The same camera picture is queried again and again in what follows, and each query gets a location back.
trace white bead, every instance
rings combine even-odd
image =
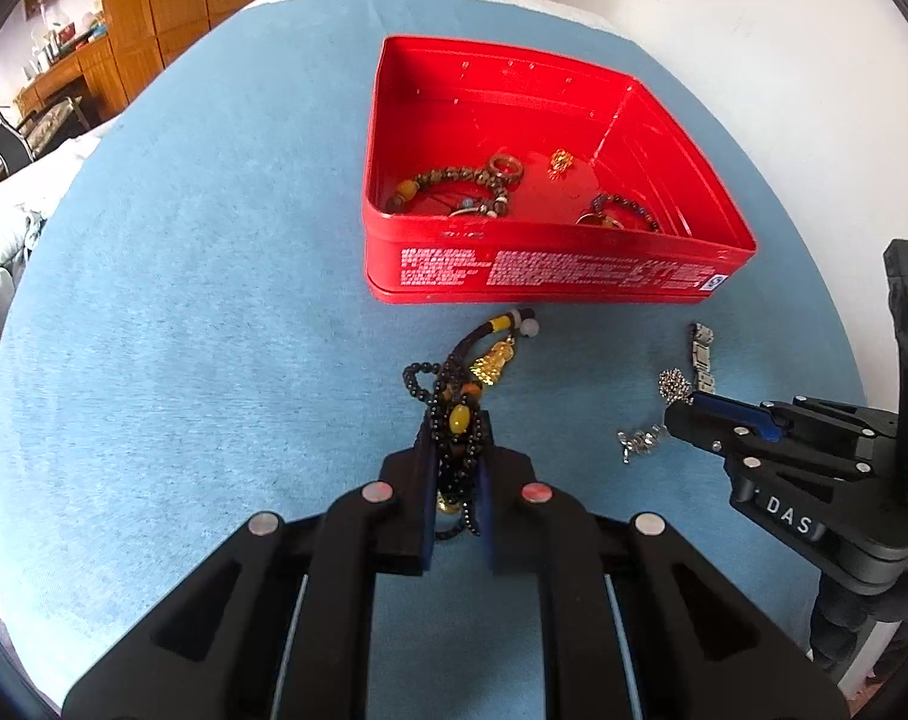
[[[537,323],[537,319],[524,319],[524,322],[520,323],[520,334],[525,338],[534,338],[540,331],[540,325]]]

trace white wall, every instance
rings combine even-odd
[[[101,9],[101,0],[50,0],[69,20],[78,20],[86,12]],[[44,21],[37,15],[24,16],[24,2],[19,1],[0,29],[0,106],[11,105],[14,96],[27,84],[24,66],[30,65],[31,51],[35,45],[32,34],[40,37],[47,31]]]
[[[736,138],[820,268],[868,403],[895,408],[881,254],[908,238],[908,25],[892,1],[554,1],[608,18]]]

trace gold ring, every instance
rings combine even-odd
[[[511,172],[504,172],[500,167],[497,167],[498,165],[510,167]],[[510,156],[510,154],[494,154],[488,160],[488,170],[506,184],[520,181],[520,178],[524,175],[524,166],[521,161],[517,157]]]

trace amber bead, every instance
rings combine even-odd
[[[460,436],[470,427],[470,409],[460,403],[451,409],[451,416],[447,420],[451,427],[451,433]]]
[[[403,197],[404,202],[410,202],[414,199],[414,195],[417,194],[418,189],[420,189],[420,187],[417,186],[417,181],[412,181],[407,178],[398,184],[396,192]]]
[[[465,386],[461,387],[462,395],[471,395],[476,400],[480,400],[481,392],[482,392],[481,386],[474,384],[473,382],[467,382],[467,384],[465,384]]]

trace jewelry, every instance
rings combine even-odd
[[[470,372],[487,386],[497,384],[500,381],[504,365],[507,365],[513,359],[514,345],[515,338],[513,338],[513,335],[508,336],[507,341],[498,341],[494,346],[491,346],[491,351],[486,353],[484,357],[479,357],[472,362]]]
[[[660,438],[667,435],[663,425],[652,425],[649,430],[638,430],[629,436],[623,430],[617,431],[617,440],[624,447],[624,464],[630,463],[632,455],[650,455],[660,445]]]
[[[672,367],[657,376],[657,389],[668,406],[678,400],[689,400],[693,392],[680,368]]]
[[[537,319],[530,309],[515,309],[485,322],[462,338],[443,364],[412,362],[403,371],[407,391],[427,406],[431,446],[438,463],[438,510],[443,514],[460,512],[461,515],[452,528],[435,533],[435,541],[447,541],[465,530],[475,536],[480,535],[474,517],[474,491],[478,464],[484,456],[489,437],[485,436],[481,420],[480,400],[484,389],[467,370],[465,356],[481,338],[504,330],[510,332],[509,341],[499,341],[494,345],[504,345],[494,355],[498,361],[503,358],[497,367],[499,378],[504,362],[513,357],[515,335],[532,337],[539,331]],[[504,348],[510,349],[510,356],[505,356]],[[419,373],[435,376],[433,391],[417,382]]]
[[[436,184],[471,181],[491,190],[491,202],[475,205],[471,197],[466,197],[461,200],[461,207],[452,210],[450,215],[457,217],[481,214],[491,218],[503,217],[508,213],[508,185],[518,183],[523,175],[524,166],[521,161],[510,154],[494,154],[484,167],[438,167],[401,181],[388,198],[386,210],[389,214],[398,213],[419,191]]]
[[[665,370],[657,376],[657,390],[668,406],[678,400],[688,400],[692,392],[690,382],[676,367]],[[647,430],[638,430],[633,434],[628,434],[623,430],[617,431],[617,440],[621,442],[621,458],[624,464],[630,463],[633,455],[650,455],[668,435],[670,434],[667,432],[667,427],[660,423]]]
[[[551,154],[551,167],[550,170],[548,170],[547,175],[550,175],[551,180],[553,181],[560,177],[561,174],[573,164],[574,155],[564,148],[558,148],[557,151]]]
[[[606,191],[602,191],[601,194],[598,194],[598,196],[590,201],[590,211],[582,214],[575,224],[595,224],[623,230],[623,224],[604,213],[606,205],[619,205],[621,208],[626,208],[628,211],[639,215],[640,218],[647,223],[648,227],[651,228],[651,232],[660,232],[660,224],[657,223],[657,220],[651,212],[641,206],[640,203],[635,200],[628,200],[620,194],[608,194]]]
[[[714,377],[710,372],[710,344],[714,331],[707,325],[695,322],[691,325],[691,362],[694,364],[694,383],[697,391],[715,394]]]

